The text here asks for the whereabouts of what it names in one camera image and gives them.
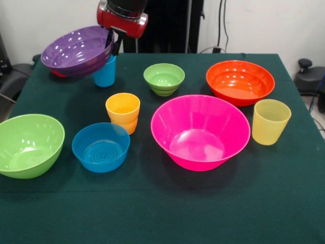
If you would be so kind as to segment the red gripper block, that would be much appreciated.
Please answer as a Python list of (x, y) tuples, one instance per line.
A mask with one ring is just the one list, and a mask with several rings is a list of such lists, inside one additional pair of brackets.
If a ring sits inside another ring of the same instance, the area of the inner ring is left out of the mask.
[[(110, 0), (100, 1), (97, 8), (97, 22), (105, 28), (124, 32), (132, 38), (140, 38), (147, 26), (148, 15), (144, 13), (147, 0)], [(112, 41), (114, 31), (108, 29), (106, 48)], [(117, 41), (112, 48), (112, 55), (118, 55), (123, 33), (117, 32)]]

